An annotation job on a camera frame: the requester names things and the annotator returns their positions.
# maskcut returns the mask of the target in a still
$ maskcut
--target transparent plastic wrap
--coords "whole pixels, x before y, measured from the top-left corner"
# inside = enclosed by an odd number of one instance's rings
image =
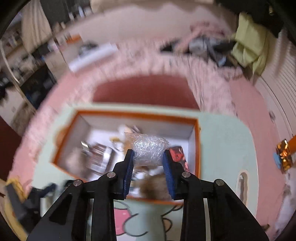
[[[138,133],[126,133],[132,149],[134,166],[162,166],[164,151],[170,147],[165,138],[148,136]]]

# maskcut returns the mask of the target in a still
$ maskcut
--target metal pin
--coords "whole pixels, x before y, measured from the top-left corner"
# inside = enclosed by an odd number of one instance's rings
[[[116,176],[115,172],[108,172],[107,173],[107,177],[109,177],[109,178],[112,178],[112,177],[115,177],[115,176]]]
[[[191,175],[190,172],[183,172],[182,173],[183,177],[190,177],[190,175]]]
[[[218,179],[218,180],[216,180],[216,184],[217,184],[218,186],[223,186],[223,185],[224,185],[224,181],[221,180],[221,179]]]
[[[75,181],[73,182],[73,185],[77,187],[77,186],[80,186],[81,183],[82,183],[82,181],[79,180],[79,179],[77,179],[77,180],[75,180]]]

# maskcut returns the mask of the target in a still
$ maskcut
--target pink cartoon cheek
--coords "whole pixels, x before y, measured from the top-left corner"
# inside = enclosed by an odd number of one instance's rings
[[[130,218],[130,213],[127,209],[115,209],[114,208],[114,217],[115,217],[115,229],[116,235],[124,234],[123,224]]]

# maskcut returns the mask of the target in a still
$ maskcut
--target open storage box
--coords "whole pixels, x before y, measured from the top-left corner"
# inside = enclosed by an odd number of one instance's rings
[[[81,141],[94,145],[99,143],[113,148],[110,138],[119,136],[120,125],[137,126],[142,134],[164,137],[171,146],[181,146],[188,163],[189,171],[196,176],[200,175],[200,140],[198,120],[178,116],[145,114],[116,111],[89,111],[77,110],[70,126],[63,131],[62,141],[58,146],[53,165],[63,172],[82,179],[85,182],[98,179],[101,174],[91,170],[81,175],[71,172],[66,159],[74,148],[81,148]],[[123,161],[124,152],[113,150],[112,158],[104,173],[113,170],[114,165]],[[142,199],[140,195],[131,193],[129,198]],[[171,203],[166,201],[150,200],[157,203]]]

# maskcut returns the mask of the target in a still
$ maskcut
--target small table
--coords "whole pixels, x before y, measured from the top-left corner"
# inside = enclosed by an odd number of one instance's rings
[[[255,216],[258,202],[258,170],[253,138],[249,129],[237,118],[180,108],[163,108],[124,104],[87,104],[65,109],[56,118],[45,143],[32,186],[43,188],[49,183],[62,185],[73,177],[51,164],[57,147],[58,131],[70,124],[76,109],[129,111],[198,118],[201,127],[201,179],[213,182],[223,179],[228,186],[238,189],[241,173],[247,176],[246,206]],[[132,200],[115,201],[117,240],[174,240],[180,238],[182,208],[156,205]],[[209,216],[206,208],[207,240],[210,240]]]

